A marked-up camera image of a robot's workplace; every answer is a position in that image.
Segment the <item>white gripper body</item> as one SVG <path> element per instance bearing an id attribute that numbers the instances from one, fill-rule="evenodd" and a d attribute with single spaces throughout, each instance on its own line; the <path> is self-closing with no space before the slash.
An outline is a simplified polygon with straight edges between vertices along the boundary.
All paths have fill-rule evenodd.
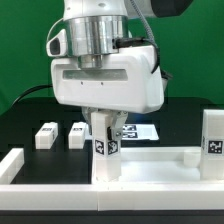
<path id="1" fill-rule="evenodd" d="M 152 73 L 152 46 L 120 48 L 106 55 L 99 69 L 80 69 L 75 58 L 54 59 L 54 95 L 65 105 L 150 113 L 164 102 L 160 69 Z"/>

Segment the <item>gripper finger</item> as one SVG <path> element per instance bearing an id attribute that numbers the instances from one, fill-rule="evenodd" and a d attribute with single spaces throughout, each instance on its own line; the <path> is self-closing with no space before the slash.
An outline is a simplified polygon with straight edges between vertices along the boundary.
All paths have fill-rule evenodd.
<path id="1" fill-rule="evenodd" d="M 90 107 L 83 107 L 82 108 L 82 115 L 88 124 L 89 127 L 89 133 L 92 133 L 92 122 L 91 122 L 91 114 L 93 112 L 93 109 Z"/>
<path id="2" fill-rule="evenodd" d="M 121 139 L 123 133 L 123 126 L 127 120 L 128 113 L 126 111 L 113 111 L 112 124 L 110 126 L 111 138 Z"/>

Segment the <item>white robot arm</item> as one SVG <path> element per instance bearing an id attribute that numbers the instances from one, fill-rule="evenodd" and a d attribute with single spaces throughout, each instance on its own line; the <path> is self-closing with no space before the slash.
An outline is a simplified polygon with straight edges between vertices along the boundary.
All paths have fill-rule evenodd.
<path id="1" fill-rule="evenodd" d="M 193 0 L 64 0 L 65 28 L 46 44 L 52 58 L 55 97 L 77 105 L 90 126 L 99 129 L 93 114 L 107 110 L 110 140 L 122 138 L 129 112 L 160 109 L 171 76 L 160 69 L 159 48 L 148 17 L 181 15 Z M 137 15 L 146 31 L 134 37 L 128 19 Z"/>

